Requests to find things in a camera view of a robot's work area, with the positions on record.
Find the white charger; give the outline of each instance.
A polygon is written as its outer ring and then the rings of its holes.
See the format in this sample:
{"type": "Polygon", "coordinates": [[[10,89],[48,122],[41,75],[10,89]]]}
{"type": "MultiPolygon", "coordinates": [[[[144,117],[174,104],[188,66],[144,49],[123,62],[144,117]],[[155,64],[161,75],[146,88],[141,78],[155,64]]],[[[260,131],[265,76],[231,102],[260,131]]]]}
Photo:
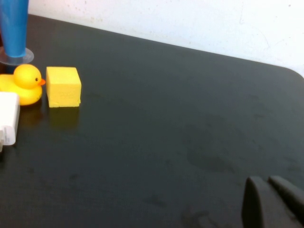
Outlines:
{"type": "Polygon", "coordinates": [[[18,94],[0,92],[0,152],[3,146],[16,142],[19,113],[18,94]]]}

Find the black table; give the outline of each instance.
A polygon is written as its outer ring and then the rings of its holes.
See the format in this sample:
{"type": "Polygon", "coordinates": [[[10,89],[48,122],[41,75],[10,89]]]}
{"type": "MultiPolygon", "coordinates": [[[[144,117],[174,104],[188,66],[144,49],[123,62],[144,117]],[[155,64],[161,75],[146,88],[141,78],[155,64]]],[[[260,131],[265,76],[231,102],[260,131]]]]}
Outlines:
{"type": "Polygon", "coordinates": [[[241,227],[248,176],[304,189],[297,73],[34,16],[28,48],[43,77],[77,67],[82,103],[21,109],[1,227],[241,227]]]}

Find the yellow cube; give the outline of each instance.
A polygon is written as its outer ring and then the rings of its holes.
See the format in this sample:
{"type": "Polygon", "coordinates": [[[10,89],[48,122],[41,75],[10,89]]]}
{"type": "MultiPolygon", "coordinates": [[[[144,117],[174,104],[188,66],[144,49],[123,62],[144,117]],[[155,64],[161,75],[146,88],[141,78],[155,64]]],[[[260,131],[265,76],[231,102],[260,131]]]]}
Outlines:
{"type": "Polygon", "coordinates": [[[78,107],[81,81],[75,67],[47,67],[48,105],[53,107],[78,107]]]}

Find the rubber duck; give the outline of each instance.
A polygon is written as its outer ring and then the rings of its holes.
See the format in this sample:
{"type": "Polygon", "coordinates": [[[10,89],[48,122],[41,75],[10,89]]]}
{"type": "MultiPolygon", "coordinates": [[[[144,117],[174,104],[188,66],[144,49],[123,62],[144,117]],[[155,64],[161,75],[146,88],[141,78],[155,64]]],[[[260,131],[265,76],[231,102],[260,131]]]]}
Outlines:
{"type": "Polygon", "coordinates": [[[19,95],[20,105],[36,103],[42,96],[40,71],[31,64],[23,64],[14,70],[12,75],[0,75],[0,91],[14,92],[19,95]]]}

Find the blue plastic cup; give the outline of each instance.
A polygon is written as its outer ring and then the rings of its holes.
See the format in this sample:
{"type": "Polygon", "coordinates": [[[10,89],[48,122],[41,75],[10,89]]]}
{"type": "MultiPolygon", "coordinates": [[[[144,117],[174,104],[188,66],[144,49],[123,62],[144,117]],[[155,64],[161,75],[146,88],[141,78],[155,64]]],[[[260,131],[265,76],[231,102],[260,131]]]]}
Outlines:
{"type": "Polygon", "coordinates": [[[0,0],[1,36],[5,54],[26,55],[29,0],[0,0]]]}

